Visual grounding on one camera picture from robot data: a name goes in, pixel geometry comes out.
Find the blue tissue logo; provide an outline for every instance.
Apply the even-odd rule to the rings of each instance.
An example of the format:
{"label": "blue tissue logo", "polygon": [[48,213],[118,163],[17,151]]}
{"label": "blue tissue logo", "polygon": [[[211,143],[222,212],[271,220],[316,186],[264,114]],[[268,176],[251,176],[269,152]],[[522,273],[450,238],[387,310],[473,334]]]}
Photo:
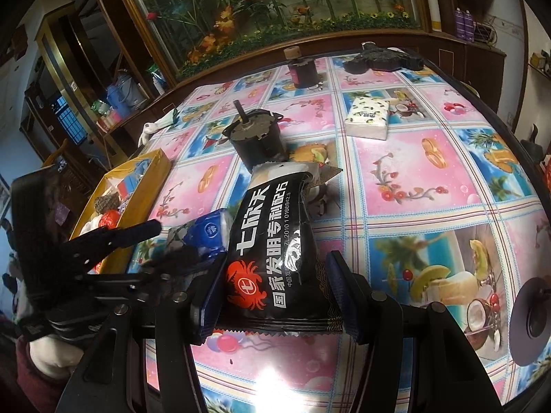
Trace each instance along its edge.
{"label": "blue tissue logo", "polygon": [[205,225],[205,232],[208,237],[214,237],[218,234],[218,227],[214,223],[208,223]]}

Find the white glove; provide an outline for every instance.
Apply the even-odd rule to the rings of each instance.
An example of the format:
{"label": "white glove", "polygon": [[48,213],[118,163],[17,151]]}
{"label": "white glove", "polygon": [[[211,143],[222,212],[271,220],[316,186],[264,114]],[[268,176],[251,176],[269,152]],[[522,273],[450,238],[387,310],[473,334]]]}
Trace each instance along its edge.
{"label": "white glove", "polygon": [[139,137],[138,140],[138,147],[147,146],[147,143],[149,142],[149,138],[151,135],[153,135],[155,132],[158,132],[161,129],[164,129],[165,127],[168,127],[169,125],[172,125],[177,120],[178,110],[174,109],[168,112],[166,115],[164,115],[162,118],[158,119],[154,123],[145,123],[143,125],[143,131],[142,134]]}
{"label": "white glove", "polygon": [[84,352],[54,335],[29,343],[29,354],[37,370],[52,379],[67,379]]}

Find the patterned tablecloth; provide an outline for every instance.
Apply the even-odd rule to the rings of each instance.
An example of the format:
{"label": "patterned tablecloth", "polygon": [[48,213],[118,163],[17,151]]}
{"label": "patterned tablecloth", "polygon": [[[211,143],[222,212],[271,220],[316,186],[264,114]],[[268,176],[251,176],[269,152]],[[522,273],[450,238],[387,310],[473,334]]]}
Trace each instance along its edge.
{"label": "patterned tablecloth", "polygon": [[[309,207],[321,255],[340,250],[354,272],[401,303],[418,305],[429,281],[447,277],[455,293],[446,303],[467,332],[467,307],[479,299],[473,321],[484,327],[469,338],[505,403],[551,365],[551,345],[525,368],[513,363],[508,346],[516,294],[548,272],[538,265],[551,254],[542,205],[505,142],[443,79],[429,69],[349,75],[347,57],[316,60],[322,83],[315,90],[295,89],[285,66],[197,88],[178,107],[178,123],[148,145],[174,166],[150,217],[163,233],[137,246],[129,271],[169,227],[221,207],[236,212],[250,175],[221,134],[236,115],[232,101],[273,110],[284,116],[279,125],[291,158],[344,169],[321,204]],[[386,141],[345,135],[342,119],[356,96],[390,101]],[[488,266],[476,257],[484,250]],[[410,351],[407,342],[404,355]],[[220,413],[346,411],[365,359],[345,335],[220,331],[193,353],[209,408]],[[154,341],[147,362],[158,387]],[[407,409],[410,376],[404,358],[397,411]]]}

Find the white tissue package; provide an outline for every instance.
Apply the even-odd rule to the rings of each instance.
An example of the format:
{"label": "white tissue package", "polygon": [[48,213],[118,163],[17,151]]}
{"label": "white tissue package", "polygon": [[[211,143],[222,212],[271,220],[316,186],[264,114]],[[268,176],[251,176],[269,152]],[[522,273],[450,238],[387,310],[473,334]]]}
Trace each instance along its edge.
{"label": "white tissue package", "polygon": [[344,119],[344,129],[349,136],[386,140],[388,101],[357,97]]}

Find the blue window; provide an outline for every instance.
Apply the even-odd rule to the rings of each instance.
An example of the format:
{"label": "blue window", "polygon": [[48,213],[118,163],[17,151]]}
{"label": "blue window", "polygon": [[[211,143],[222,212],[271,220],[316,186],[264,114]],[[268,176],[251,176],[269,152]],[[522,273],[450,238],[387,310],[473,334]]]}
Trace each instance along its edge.
{"label": "blue window", "polygon": [[65,98],[59,96],[52,104],[52,108],[69,137],[77,146],[82,144],[86,139],[86,131],[79,123],[71,108],[67,105]]}

